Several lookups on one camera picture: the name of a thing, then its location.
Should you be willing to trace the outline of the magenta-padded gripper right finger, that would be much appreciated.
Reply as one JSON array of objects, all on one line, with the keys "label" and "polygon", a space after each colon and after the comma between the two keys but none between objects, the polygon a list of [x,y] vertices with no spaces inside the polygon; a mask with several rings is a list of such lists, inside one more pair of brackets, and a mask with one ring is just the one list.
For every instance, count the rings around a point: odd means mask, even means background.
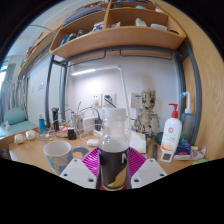
[{"label": "magenta-padded gripper right finger", "polygon": [[159,163],[151,158],[146,159],[137,150],[128,149],[126,187],[140,188],[166,176]]}]

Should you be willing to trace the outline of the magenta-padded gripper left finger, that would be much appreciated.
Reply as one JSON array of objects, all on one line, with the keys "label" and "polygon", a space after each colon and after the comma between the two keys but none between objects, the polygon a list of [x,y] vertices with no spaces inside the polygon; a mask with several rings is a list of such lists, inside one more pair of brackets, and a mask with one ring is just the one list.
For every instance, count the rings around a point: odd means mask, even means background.
[{"label": "magenta-padded gripper left finger", "polygon": [[60,174],[60,177],[84,188],[99,189],[101,174],[98,149],[89,151],[83,146],[77,146],[72,149],[72,152],[79,152],[83,157],[81,159],[74,158]]}]

